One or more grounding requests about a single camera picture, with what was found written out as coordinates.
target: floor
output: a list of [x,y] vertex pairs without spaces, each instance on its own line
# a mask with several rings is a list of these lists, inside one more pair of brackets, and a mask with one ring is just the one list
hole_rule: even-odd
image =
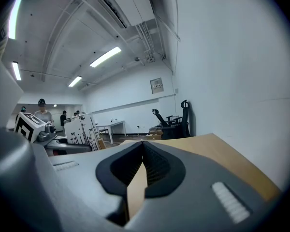
[[[58,131],[57,136],[65,136],[63,131]],[[111,148],[120,145],[125,140],[143,140],[145,139],[145,135],[113,135],[113,144],[110,142],[110,137],[108,134],[103,135],[103,140],[106,148]]]

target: ceiling light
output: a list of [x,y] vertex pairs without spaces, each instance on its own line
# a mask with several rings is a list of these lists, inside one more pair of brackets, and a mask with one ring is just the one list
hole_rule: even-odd
[[106,61],[108,58],[110,58],[111,56],[114,56],[116,53],[121,52],[120,48],[117,46],[114,49],[110,50],[109,52],[105,53],[104,55],[102,55],[101,57],[99,57],[96,61],[94,61],[93,63],[91,63],[91,67],[96,67],[99,64],[101,64],[102,62]]
[[10,14],[9,19],[9,38],[15,40],[16,38],[16,22],[17,22],[17,13],[20,6],[21,0],[15,0],[13,9]]
[[81,76],[77,76],[70,84],[69,87],[73,87],[79,80],[81,80]]
[[18,63],[17,62],[13,62],[12,65],[13,65],[13,70],[14,70],[16,79],[18,81],[21,81],[20,74],[19,74]]

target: wooden surface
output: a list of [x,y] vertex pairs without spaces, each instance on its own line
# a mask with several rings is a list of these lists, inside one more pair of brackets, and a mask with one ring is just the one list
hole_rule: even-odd
[[[155,143],[169,145],[208,157],[250,184],[266,201],[280,194],[279,188],[254,164],[214,134],[197,137],[161,140]],[[133,217],[144,200],[147,187],[146,170],[142,164],[128,186],[128,206],[130,218]]]

